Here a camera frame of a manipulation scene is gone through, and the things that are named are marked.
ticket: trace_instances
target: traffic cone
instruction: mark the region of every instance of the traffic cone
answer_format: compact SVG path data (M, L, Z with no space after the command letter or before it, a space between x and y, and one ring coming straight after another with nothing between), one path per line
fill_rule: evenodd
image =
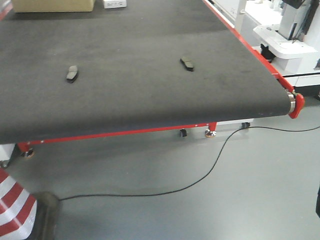
M0 169L0 240L53 240L59 200L31 195Z

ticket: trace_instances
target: small white box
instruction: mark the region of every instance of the small white box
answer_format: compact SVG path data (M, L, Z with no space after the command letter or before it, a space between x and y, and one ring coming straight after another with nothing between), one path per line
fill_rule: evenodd
M125 8L127 0L103 0L105 9Z

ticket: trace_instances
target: black conveyor belt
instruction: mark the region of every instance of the black conveyor belt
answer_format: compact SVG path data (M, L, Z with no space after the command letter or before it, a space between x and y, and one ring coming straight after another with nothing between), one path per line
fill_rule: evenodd
M201 0L11 12L0 22L0 86L0 144L290 110L282 86Z

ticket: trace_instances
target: caster wheel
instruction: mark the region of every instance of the caster wheel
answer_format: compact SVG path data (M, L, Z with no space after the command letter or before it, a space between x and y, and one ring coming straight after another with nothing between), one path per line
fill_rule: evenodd
M186 137L187 136L187 130L186 129L180 129L180 136L182 138Z
M212 139L217 135L216 131L210 131L209 129L205 130L205 137Z
M320 92L319 92L319 94L317 96L315 96L315 99L320 101Z
M1 168L6 169L9 166L9 161L2 161L1 162Z
M35 155L35 151L33 149L30 149L29 151L23 152L21 154L22 157L26 158L26 159L30 159Z
M251 126L250 122L243 122L242 123L242 129L250 128L250 126Z

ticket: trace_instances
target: gray floor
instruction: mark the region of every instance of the gray floor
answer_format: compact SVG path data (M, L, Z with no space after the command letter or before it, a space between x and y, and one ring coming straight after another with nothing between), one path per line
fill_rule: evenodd
M264 118L253 125L301 130L319 126L319 119L320 102L308 98L298 119ZM214 139L197 128L184 139L165 131L37 145L29 160L16 151L7 171L30 192L60 198L174 190L210 169L231 133L227 128ZM212 174L183 192L65 201L55 239L319 240L319 133L244 130L227 144Z

